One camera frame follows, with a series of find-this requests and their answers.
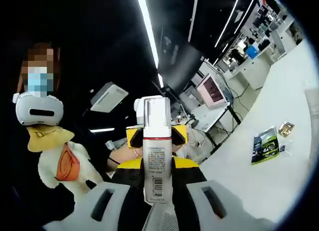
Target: stuffed toy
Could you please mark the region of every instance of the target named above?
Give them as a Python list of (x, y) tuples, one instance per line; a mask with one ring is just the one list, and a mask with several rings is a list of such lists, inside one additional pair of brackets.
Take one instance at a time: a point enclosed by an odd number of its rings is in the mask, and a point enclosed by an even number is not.
[(74, 195), (74, 202), (90, 188), (86, 181), (95, 184), (103, 181), (90, 163), (90, 157), (83, 145), (70, 141), (74, 134), (59, 126), (28, 126), (30, 134), (28, 150), (42, 152), (38, 172), (42, 182), (54, 189), (60, 183)]

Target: spray bottle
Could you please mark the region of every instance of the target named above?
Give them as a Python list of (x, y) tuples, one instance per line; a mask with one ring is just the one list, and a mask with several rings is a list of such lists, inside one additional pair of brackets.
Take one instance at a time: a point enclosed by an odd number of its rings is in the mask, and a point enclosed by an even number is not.
[(144, 100), (143, 159), (145, 196), (150, 203), (171, 201), (170, 102), (157, 97)]

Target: blue face mask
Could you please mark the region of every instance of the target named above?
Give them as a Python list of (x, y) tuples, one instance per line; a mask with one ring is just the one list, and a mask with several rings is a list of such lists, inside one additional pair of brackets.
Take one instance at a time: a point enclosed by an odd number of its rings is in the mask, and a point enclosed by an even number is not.
[(53, 92), (53, 73), (47, 73), (47, 67), (28, 67), (25, 90), (36, 97), (46, 97)]

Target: red band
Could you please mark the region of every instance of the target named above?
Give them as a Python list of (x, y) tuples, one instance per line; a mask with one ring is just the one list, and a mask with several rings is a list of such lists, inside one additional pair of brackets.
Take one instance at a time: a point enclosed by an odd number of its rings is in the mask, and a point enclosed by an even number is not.
[(143, 140), (171, 140), (171, 137), (163, 137), (163, 138), (144, 137)]

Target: vr headset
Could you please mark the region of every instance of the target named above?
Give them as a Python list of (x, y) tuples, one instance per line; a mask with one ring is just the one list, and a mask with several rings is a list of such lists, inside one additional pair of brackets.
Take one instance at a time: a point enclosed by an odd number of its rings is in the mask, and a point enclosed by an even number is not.
[(52, 95), (36, 97), (29, 92), (16, 93), (12, 99), (21, 125), (58, 125), (63, 117), (63, 103)]

